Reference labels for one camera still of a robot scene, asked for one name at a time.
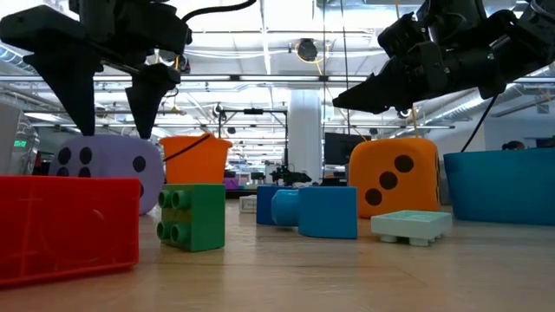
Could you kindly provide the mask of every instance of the green lego duplo block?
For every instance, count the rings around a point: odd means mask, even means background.
[[[158,197],[163,244],[191,252],[225,245],[224,185],[165,185]]]

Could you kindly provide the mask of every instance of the teal plastic bin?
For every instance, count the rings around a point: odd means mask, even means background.
[[[555,148],[450,153],[444,160],[456,218],[555,225]]]

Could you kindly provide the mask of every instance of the white pillar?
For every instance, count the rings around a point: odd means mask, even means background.
[[[289,104],[290,170],[306,172],[313,182],[322,176],[322,108],[316,90],[292,90]]]

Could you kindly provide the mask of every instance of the exit sign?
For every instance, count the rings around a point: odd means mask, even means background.
[[[15,147],[26,147],[27,146],[27,141],[17,140],[17,141],[14,142],[14,146]]]

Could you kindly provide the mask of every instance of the wooden table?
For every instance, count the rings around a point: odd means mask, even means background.
[[[256,226],[227,207],[227,244],[160,247],[141,219],[131,272],[0,291],[0,311],[553,311],[555,228],[460,222],[429,248]]]

